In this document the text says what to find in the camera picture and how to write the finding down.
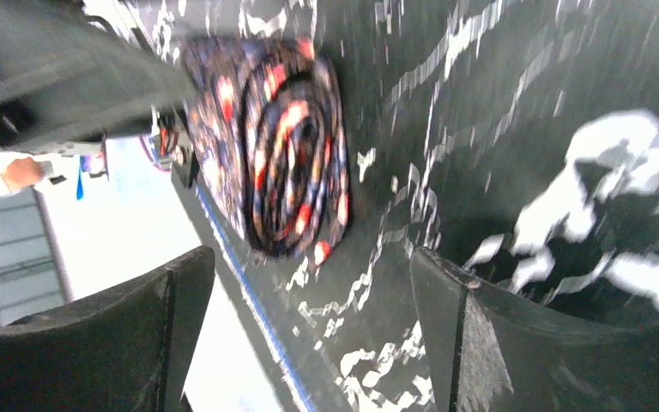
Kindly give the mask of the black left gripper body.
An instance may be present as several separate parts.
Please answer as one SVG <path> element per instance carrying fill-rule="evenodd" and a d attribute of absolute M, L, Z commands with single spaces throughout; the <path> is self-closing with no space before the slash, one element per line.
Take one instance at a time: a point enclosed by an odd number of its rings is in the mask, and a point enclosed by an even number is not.
<path fill-rule="evenodd" d="M 195 92 L 128 1 L 0 1 L 0 151 L 86 154 Z"/>

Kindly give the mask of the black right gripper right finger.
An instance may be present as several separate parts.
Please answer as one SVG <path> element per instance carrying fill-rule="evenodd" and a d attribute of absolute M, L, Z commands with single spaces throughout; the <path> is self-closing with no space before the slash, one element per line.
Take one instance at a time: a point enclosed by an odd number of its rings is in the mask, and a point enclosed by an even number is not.
<path fill-rule="evenodd" d="M 659 411 L 659 324 L 537 305 L 420 247 L 414 303 L 441 411 Z"/>

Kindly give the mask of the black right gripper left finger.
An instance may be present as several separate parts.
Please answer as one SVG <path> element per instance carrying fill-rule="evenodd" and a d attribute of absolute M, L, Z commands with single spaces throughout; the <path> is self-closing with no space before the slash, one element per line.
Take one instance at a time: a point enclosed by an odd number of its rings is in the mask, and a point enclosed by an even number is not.
<path fill-rule="evenodd" d="M 205 245 L 97 294 L 0 326 L 0 411 L 187 411 L 215 279 Z"/>

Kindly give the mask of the dark paisley red-dotted tie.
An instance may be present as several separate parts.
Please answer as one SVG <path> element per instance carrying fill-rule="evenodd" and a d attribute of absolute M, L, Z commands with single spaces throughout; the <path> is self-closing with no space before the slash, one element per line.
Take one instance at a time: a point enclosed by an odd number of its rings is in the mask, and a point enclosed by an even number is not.
<path fill-rule="evenodd" d="M 194 37 L 185 105 L 203 181 L 236 234 L 267 257 L 322 265 L 350 221 L 336 72 L 307 38 Z"/>

